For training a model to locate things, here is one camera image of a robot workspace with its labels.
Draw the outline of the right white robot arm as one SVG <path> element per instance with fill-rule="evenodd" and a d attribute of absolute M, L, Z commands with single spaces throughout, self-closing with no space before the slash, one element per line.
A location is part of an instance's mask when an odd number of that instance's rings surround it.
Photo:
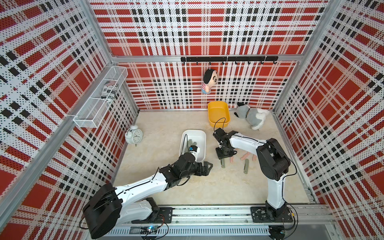
<path fill-rule="evenodd" d="M 264 207 L 252 207 L 251 215 L 255 223 L 297 223 L 288 203 L 284 199 L 284 183 L 289 176 L 292 161 L 287 157 L 276 139 L 257 140 L 237 131 L 226 133 L 222 128 L 214 130 L 218 141 L 216 148 L 220 160 L 233 157 L 237 150 L 256 155 L 260 169 L 268 179 L 268 197 Z"/>

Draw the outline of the yellow storage box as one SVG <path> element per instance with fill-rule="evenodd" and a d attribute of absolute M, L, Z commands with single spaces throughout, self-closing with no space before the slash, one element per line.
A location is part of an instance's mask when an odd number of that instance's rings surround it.
<path fill-rule="evenodd" d="M 208 116 L 211 127 L 227 127 L 231 121 L 229 106 L 222 101 L 208 103 Z"/>

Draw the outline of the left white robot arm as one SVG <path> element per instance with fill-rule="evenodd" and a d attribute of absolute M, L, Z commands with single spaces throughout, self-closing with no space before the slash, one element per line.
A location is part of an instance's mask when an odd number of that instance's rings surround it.
<path fill-rule="evenodd" d="M 175 163 L 159 168 L 154 175 L 143 180 L 118 187 L 111 183 L 104 184 L 83 208 L 91 238 L 103 237 L 116 224 L 164 221 L 159 206 L 151 196 L 181 186 L 182 179 L 208 176 L 212 168 L 213 164 L 198 163 L 193 154 L 184 153 Z"/>

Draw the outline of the white storage box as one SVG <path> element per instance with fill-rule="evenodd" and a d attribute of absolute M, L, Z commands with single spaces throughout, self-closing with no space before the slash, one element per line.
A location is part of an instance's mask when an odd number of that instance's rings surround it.
<path fill-rule="evenodd" d="M 180 153 L 190 152 L 195 161 L 202 163 L 206 158 L 206 133 L 202 130 L 186 130 L 182 134 Z"/>

